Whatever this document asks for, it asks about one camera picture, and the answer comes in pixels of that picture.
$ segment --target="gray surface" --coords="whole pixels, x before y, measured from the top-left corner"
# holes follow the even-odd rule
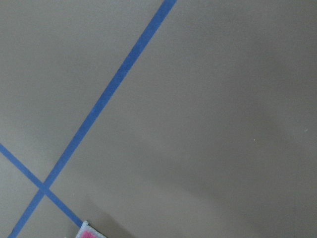
[[[0,3],[0,142],[40,179],[159,4]],[[52,191],[110,238],[316,237],[316,13],[179,1]],[[5,237],[35,188],[0,162]],[[46,198],[19,237],[75,234]]]

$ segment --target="concrete floor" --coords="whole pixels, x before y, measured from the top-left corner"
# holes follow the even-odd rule
[[[0,143],[41,181],[160,0],[0,2]],[[179,0],[51,190],[109,238],[317,237],[317,3]],[[0,154],[0,237],[37,188]],[[19,238],[72,238],[45,197]]]

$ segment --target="blue tape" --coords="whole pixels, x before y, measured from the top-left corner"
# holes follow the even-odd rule
[[[41,190],[41,193],[39,193],[39,195],[36,196],[36,201],[38,199],[42,199],[45,194],[62,212],[65,213],[66,216],[68,216],[78,227],[81,227],[83,222],[52,191],[50,191],[46,186],[44,186],[44,184],[14,155],[12,155],[2,144],[0,144],[0,152]],[[30,208],[27,211],[27,214],[32,214],[34,209],[35,207]]]
[[[147,27],[145,28],[144,32],[140,36],[140,38],[137,40],[135,45],[133,46],[132,50],[128,54],[128,56],[123,61],[122,65],[118,69],[117,73],[114,75],[110,83],[108,84],[107,88],[104,90],[104,92],[101,94],[100,98],[97,100],[96,104],[92,108],[92,110],[87,115],[84,122],[79,127],[78,131],[68,144],[65,151],[62,153],[61,157],[55,164],[54,168],[46,178],[44,185],[49,188],[53,182],[56,180],[57,176],[61,172],[61,170],[66,165],[67,161],[71,157],[71,155],[74,153],[82,139],[87,134],[90,127],[93,125],[103,108],[106,106],[116,89],[119,87],[135,61],[138,59],[146,45],[149,43],[150,39],[154,35],[154,33],[157,31],[161,23],[164,21],[165,17],[169,13],[169,11],[173,8],[174,4],[176,3],[176,0],[165,0],[159,9],[157,10],[154,17],[151,19]],[[35,208],[40,201],[43,198],[43,195],[41,195],[42,192],[38,191],[35,195],[35,197],[32,199],[31,203],[26,208],[25,212],[21,216],[19,222],[15,225],[13,231],[14,235],[11,234],[10,238],[16,238],[20,230],[23,228],[29,217],[31,216],[33,210],[31,208]]]

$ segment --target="pink fabric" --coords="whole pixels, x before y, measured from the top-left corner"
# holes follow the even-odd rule
[[[84,231],[80,238],[97,238],[97,237],[88,231]]]

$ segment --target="pink and white object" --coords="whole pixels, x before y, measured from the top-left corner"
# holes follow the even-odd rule
[[[97,232],[94,228],[88,225],[87,221],[84,221],[76,238],[106,238],[104,235]]]

